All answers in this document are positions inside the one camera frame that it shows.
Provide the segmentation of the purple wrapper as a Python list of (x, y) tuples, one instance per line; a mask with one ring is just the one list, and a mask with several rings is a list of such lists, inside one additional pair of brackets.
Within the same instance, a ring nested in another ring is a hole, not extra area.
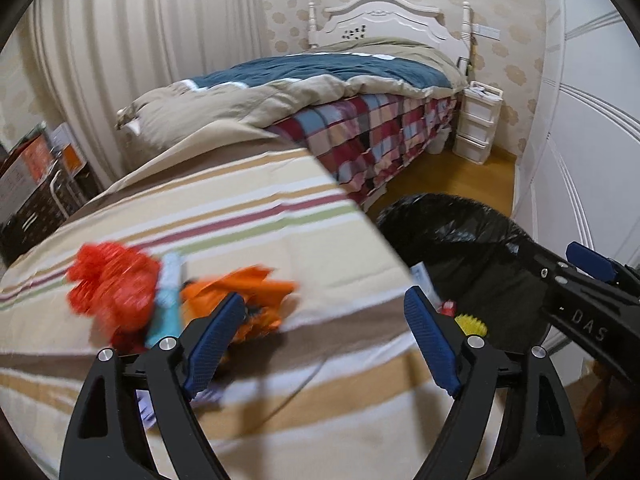
[(198, 392), (193, 399), (183, 400), (179, 393), (153, 394), (148, 390), (137, 390), (138, 409), (144, 430), (150, 430), (157, 424), (156, 408), (160, 408), (162, 414), (182, 414), (186, 404), (192, 410), (197, 408), (216, 408), (224, 396), (224, 387), (211, 382), (208, 387)]

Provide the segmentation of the yellow foam fruit net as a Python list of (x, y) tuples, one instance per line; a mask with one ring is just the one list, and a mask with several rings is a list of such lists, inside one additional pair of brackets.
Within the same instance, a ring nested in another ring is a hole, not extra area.
[(462, 329), (465, 336), (480, 336), (484, 338), (488, 334), (486, 324), (473, 315), (459, 314), (454, 318), (454, 320)]

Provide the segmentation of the white plastic wrapper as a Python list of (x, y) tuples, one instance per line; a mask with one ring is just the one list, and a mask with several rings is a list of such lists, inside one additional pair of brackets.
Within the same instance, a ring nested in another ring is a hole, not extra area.
[(412, 276), (413, 283), (420, 287), (434, 309), (436, 311), (440, 311), (440, 308), (442, 307), (442, 300), (436, 292), (435, 286), (432, 283), (425, 264), (423, 262), (415, 264), (410, 268), (410, 274)]

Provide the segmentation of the orange snack wrapper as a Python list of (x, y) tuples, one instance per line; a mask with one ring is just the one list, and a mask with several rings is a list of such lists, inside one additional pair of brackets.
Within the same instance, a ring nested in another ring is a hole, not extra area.
[(229, 294), (238, 294), (247, 308), (245, 321), (232, 342), (240, 344), (276, 332), (282, 324), (282, 306), (297, 292), (293, 281), (275, 280), (266, 266), (247, 266), (216, 278), (200, 278), (183, 286), (181, 316), (184, 326), (196, 318), (206, 318)]

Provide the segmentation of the black trash bag bin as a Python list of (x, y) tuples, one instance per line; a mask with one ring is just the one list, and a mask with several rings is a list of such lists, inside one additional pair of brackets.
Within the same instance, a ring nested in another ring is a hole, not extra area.
[(520, 261), (520, 245), (534, 241), (509, 217), (477, 200), (430, 193), (388, 206), (376, 226), (409, 268), (425, 264), (440, 299), (454, 303), (453, 319), (469, 314), (486, 324), (488, 344), (553, 352), (560, 333), (541, 312), (547, 286)]

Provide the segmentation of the white wardrobe door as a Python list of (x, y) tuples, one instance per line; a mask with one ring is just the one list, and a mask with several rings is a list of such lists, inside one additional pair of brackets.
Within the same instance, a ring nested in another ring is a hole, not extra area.
[(639, 263), (639, 46), (611, 0), (546, 0), (536, 113), (513, 219), (558, 255)]

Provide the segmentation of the teal white paper tube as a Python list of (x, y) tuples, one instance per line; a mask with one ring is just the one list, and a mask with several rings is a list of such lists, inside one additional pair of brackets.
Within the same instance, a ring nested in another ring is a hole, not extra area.
[(151, 349), (165, 337), (178, 337), (182, 332), (182, 263), (182, 255), (178, 252), (166, 252), (160, 259), (154, 309), (145, 337), (144, 345), (147, 349)]

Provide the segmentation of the red plastic bag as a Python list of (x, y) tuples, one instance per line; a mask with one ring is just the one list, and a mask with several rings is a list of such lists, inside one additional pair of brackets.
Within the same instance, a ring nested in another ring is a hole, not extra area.
[(112, 347), (120, 353), (143, 348), (154, 312), (160, 264), (143, 254), (120, 255), (107, 263), (92, 297), (93, 314)]

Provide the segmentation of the red foam net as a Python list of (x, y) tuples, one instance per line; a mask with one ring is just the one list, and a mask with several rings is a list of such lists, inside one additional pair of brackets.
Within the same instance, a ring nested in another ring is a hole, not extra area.
[(115, 242), (82, 245), (76, 254), (74, 263), (67, 271), (67, 279), (75, 286), (67, 294), (72, 311), (78, 315), (94, 316), (92, 297), (98, 288), (100, 276), (107, 263), (120, 255), (143, 254), (136, 248)]

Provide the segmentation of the white plastic drawer unit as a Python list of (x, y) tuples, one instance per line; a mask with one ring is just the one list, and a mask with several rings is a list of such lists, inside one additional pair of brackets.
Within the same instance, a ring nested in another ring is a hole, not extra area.
[(461, 98), (454, 154), (484, 165), (494, 144), (502, 104), (502, 90), (479, 81), (470, 83)]

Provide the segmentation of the striped bed sheet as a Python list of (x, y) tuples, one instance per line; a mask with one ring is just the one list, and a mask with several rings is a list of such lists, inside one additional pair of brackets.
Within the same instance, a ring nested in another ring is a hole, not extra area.
[(81, 384), (106, 345), (68, 303), (87, 244), (177, 258), (168, 282), (219, 297), (289, 282), (281, 326), (231, 348), (196, 412), (235, 479), (410, 479), (451, 406), (402, 312), (405, 263), (317, 159), (235, 127), (122, 179), (1, 280), (1, 408), (36, 469), (60, 473)]

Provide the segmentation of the plaid bed sheet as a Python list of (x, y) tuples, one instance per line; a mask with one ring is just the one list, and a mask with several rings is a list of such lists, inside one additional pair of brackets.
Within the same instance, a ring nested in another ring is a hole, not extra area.
[(362, 204), (449, 128), (456, 107), (455, 98), (360, 94), (305, 107), (267, 130), (306, 148)]

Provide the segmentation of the black cart with boxes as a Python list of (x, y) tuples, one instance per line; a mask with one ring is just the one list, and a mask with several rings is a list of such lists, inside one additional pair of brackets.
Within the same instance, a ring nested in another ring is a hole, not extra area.
[(40, 122), (1, 159), (1, 260), (14, 263), (102, 191), (72, 128)]

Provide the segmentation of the white wooden headboard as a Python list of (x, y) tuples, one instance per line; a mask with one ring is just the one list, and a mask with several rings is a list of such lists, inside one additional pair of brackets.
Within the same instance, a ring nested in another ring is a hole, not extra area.
[(462, 3), (460, 37), (442, 24), (444, 12), (438, 6), (419, 6), (407, 0), (352, 0), (326, 8), (328, 19), (318, 29), (316, 5), (308, 4), (308, 42), (311, 49), (340, 41), (369, 37), (397, 37), (435, 48), (466, 73), (471, 56), (472, 6)]

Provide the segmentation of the beige curtain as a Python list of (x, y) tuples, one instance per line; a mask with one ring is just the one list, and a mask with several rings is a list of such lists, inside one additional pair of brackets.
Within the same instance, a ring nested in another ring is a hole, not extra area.
[(130, 170), (118, 110), (270, 52), (262, 0), (34, 0), (28, 22), (53, 101), (105, 185)]

